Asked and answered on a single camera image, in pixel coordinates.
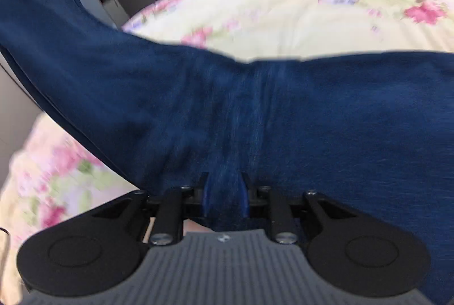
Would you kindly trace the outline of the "floral yellow bed quilt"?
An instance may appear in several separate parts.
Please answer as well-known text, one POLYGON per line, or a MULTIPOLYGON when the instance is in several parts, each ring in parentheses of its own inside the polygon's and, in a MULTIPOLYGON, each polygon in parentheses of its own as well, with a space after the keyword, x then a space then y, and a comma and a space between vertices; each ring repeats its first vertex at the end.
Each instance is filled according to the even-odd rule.
MULTIPOLYGON (((453 0, 160 0, 118 30, 245 64, 385 52, 453 55, 453 0)), ((34 233, 133 187, 43 111, 12 161, 1 224, 17 249, 34 233)))

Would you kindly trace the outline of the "blue denim jeans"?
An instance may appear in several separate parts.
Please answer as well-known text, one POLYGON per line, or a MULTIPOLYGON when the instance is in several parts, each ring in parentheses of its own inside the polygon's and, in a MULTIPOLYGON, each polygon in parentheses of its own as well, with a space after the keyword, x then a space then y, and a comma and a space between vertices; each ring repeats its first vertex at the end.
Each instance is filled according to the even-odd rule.
POLYGON ((237 62, 123 33, 80 0, 1 0, 1 53, 73 138, 160 194, 207 174, 206 223, 241 225, 246 173, 415 233, 424 294, 453 297, 453 55, 237 62))

